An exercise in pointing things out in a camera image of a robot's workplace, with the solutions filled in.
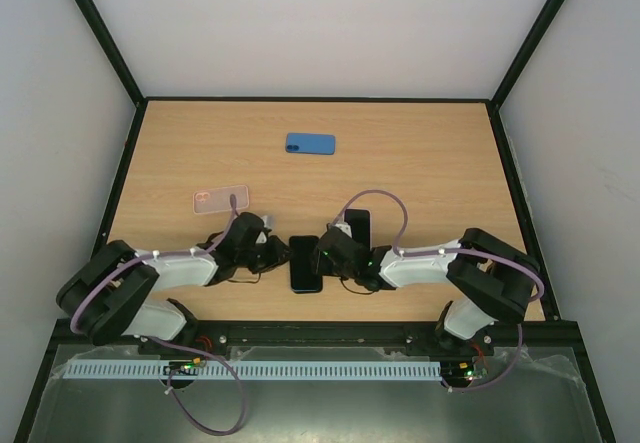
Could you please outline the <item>black phone blue edge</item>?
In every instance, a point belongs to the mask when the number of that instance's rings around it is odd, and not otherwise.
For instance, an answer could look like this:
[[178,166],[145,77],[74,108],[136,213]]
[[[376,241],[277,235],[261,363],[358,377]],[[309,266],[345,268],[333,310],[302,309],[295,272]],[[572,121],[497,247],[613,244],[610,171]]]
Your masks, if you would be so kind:
[[317,236],[291,236],[289,247],[290,288],[296,294],[320,293],[323,289],[323,278],[318,273],[318,259],[315,250],[319,238]]

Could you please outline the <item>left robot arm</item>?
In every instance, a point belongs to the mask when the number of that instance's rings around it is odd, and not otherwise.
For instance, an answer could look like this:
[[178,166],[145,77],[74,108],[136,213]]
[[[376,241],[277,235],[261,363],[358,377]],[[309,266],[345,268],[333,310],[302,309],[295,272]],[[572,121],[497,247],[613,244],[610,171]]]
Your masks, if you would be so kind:
[[242,212],[186,250],[145,251],[114,240],[62,286],[56,304],[70,317],[71,331],[96,346],[123,336],[172,341],[195,317],[175,300],[154,300],[154,292],[229,282],[239,269],[260,276],[290,258],[291,249],[265,218]]

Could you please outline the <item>blue phone case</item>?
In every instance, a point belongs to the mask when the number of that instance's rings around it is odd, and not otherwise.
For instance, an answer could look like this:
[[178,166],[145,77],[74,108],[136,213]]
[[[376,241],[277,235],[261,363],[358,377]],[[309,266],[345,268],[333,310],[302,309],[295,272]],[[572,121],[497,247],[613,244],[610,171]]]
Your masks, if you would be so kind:
[[310,155],[333,155],[336,138],[329,134],[288,133],[285,140],[287,153]]

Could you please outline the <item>pink translucent phone case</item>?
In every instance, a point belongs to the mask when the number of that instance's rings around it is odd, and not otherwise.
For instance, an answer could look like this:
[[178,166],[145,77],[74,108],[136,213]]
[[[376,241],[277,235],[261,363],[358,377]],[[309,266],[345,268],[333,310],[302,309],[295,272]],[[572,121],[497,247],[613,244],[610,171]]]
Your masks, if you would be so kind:
[[250,205],[249,188],[246,185],[199,190],[193,194],[193,212],[206,215],[247,209]]

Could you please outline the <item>black phone pink edge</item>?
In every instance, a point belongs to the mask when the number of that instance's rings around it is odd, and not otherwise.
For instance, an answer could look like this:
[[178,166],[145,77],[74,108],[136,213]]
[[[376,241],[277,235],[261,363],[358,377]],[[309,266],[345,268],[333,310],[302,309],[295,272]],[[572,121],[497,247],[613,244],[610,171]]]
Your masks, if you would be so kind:
[[348,208],[344,213],[344,221],[351,228],[354,241],[371,249],[371,214],[366,209]]

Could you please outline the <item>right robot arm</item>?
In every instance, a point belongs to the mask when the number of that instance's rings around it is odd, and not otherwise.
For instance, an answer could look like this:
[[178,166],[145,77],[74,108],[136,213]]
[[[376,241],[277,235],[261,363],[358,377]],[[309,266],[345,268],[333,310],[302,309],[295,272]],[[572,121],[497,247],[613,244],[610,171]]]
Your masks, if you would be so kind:
[[529,304],[545,292],[535,259],[479,228],[436,246],[368,248],[333,225],[319,239],[311,261],[314,270],[373,293],[452,284],[462,297],[445,305],[434,330],[436,344],[450,355],[496,322],[522,323]]

